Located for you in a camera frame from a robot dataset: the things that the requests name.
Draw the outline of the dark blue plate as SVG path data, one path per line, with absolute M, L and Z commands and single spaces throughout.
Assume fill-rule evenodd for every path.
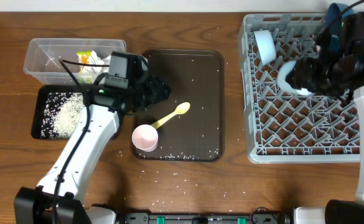
M 320 42 L 321 49 L 328 52 L 338 53 L 340 51 L 342 20 L 355 13 L 348 5 L 332 3 L 326 13 L 325 27 Z

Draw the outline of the yellow plastic spoon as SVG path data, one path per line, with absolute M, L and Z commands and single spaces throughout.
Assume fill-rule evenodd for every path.
M 186 112 L 188 112 L 189 109 L 190 109 L 190 103 L 183 102 L 183 103 L 179 104 L 173 112 L 171 112 L 167 116 L 157 120 L 156 122 L 152 123 L 151 126 L 154 127 L 155 129 L 158 129 L 163 124 L 165 124 L 168 120 L 173 118 L 174 116 L 185 114 Z

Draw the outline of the pink cup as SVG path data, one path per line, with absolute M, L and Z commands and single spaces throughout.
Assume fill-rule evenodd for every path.
M 138 126 L 132 133 L 133 145 L 142 151 L 152 152 L 156 149 L 159 135 L 156 128 L 148 124 Z

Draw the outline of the blue cup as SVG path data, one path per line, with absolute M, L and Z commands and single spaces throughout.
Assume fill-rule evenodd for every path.
M 284 92 L 290 93 L 292 95 L 295 94 L 295 95 L 308 96 L 312 94 L 312 92 L 310 92 L 308 89 L 301 87 L 295 88 L 290 83 L 287 82 L 287 77 L 292 75 L 295 64 L 296 64 L 295 60 L 288 61 L 279 69 L 277 84 L 280 87 L 280 89 Z

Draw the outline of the white paper tissue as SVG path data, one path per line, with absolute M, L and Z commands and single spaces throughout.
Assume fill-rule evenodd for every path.
M 97 56 L 95 51 L 91 51 L 90 56 L 87 59 L 88 64 L 91 65 L 100 65 L 100 67 L 84 67 L 84 71 L 89 74 L 99 75 L 101 73 L 108 72 L 110 64 L 110 56 L 106 58 L 100 58 Z

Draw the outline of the yellow green snack wrapper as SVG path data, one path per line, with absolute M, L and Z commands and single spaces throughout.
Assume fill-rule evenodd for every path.
M 93 63 L 93 57 L 91 56 L 93 51 L 79 51 L 77 52 L 78 62 L 83 63 L 80 65 L 80 71 L 78 72 L 79 80 L 83 83 L 91 83 L 92 76 L 95 73 L 93 67 L 87 67 L 85 64 Z

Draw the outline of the light blue bowl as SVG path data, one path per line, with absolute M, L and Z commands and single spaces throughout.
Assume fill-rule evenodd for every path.
M 268 30 L 254 31 L 256 45 L 263 65 L 267 65 L 276 58 L 276 48 L 272 34 Z

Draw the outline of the white rice pile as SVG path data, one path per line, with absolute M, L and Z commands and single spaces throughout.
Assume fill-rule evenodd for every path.
M 84 106 L 81 93 L 49 93 L 44 103 L 40 138 L 68 139 Z

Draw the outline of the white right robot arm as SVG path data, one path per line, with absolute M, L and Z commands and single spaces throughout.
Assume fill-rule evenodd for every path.
M 360 173 L 355 201 L 330 200 L 324 208 L 299 207 L 294 223 L 364 223 L 364 12 L 332 3 L 315 40 L 319 56 L 285 63 L 279 87 L 288 93 L 312 93 L 353 101 L 360 128 Z

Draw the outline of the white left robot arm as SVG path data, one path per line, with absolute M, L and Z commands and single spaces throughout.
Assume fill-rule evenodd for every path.
M 75 82 L 84 104 L 76 129 L 37 186 L 18 191 L 14 199 L 17 223 L 117 222 L 111 208 L 83 206 L 91 175 L 123 118 L 168 99 L 171 90 L 151 73 L 142 55 L 113 52 L 107 68 L 92 85 Z

